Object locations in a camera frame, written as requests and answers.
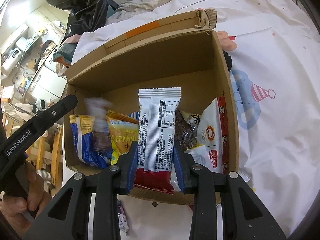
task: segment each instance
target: candy wrapper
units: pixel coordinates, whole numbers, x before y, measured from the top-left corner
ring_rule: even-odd
[[[140,120],[139,118],[139,112],[133,112],[132,114],[129,114],[128,115],[129,117],[133,118],[133,119],[136,119],[136,120]]]
[[[73,144],[79,160],[104,169],[111,163],[112,151],[93,149],[94,121],[95,117],[92,115],[70,115]]]
[[[203,111],[197,128],[197,141],[204,144],[211,160],[211,171],[223,173],[228,171],[228,119],[224,97],[215,98]]]
[[[118,200],[118,217],[119,217],[119,227],[121,231],[124,231],[128,236],[127,232],[129,230],[128,221],[125,216],[124,208],[121,204],[121,201]]]
[[[86,104],[89,113],[95,117],[93,123],[93,150],[101,153],[112,153],[109,128],[105,119],[106,107],[110,107],[111,103],[102,98],[87,98]]]
[[[207,167],[210,171],[216,172],[216,168],[214,167],[217,162],[217,158],[214,155],[208,154],[205,145],[199,145],[193,149],[185,151],[185,153],[191,154],[196,163]]]
[[[179,109],[176,111],[174,139],[180,143],[183,151],[192,149],[197,144],[191,125],[184,120]]]
[[[170,184],[175,113],[181,88],[140,89],[136,187],[173,194]]]
[[[139,121],[124,114],[108,111],[106,115],[113,148],[112,164],[118,157],[128,153],[132,141],[138,141]]]
[[[198,125],[201,119],[201,115],[200,114],[190,114],[187,113],[185,111],[181,111],[181,114],[183,116],[183,119],[187,122],[187,124],[189,124],[191,126],[191,129],[193,131],[193,135],[196,137],[197,136],[197,129],[198,129]]]

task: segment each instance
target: red wrapper end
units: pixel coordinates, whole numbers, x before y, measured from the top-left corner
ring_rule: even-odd
[[[170,171],[144,171],[143,168],[137,169],[134,181],[135,187],[147,188],[150,190],[163,192],[173,195],[174,188],[170,184]]]

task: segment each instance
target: blue cartoon print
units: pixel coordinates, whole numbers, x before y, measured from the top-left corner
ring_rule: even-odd
[[[274,99],[276,93],[272,89],[265,90],[257,86],[241,70],[231,70],[230,75],[234,76],[236,81],[231,84],[236,102],[238,123],[243,129],[249,130],[260,117],[259,102],[268,97]]]

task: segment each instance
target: human hand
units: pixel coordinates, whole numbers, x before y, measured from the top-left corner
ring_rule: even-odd
[[[26,174],[29,184],[29,193],[27,201],[21,197],[13,197],[4,195],[0,202],[0,211],[17,232],[19,236],[23,236],[29,229],[31,223],[23,216],[22,212],[27,209],[35,211],[39,207],[40,212],[50,202],[50,195],[44,191],[44,182],[40,175],[36,174],[36,169],[29,162],[26,162]]]

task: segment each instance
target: nutrition label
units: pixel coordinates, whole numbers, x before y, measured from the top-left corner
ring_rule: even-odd
[[[145,171],[170,171],[174,142],[176,109],[179,102],[154,99],[148,116],[147,139],[141,134],[141,152],[145,147]]]
[[[146,154],[146,142],[147,142],[147,128],[148,128],[148,119],[147,114],[144,113],[140,117],[139,122],[139,147],[138,147],[138,168],[144,167],[144,160]]]
[[[174,128],[175,124],[175,109],[179,102],[160,101],[158,127]]]

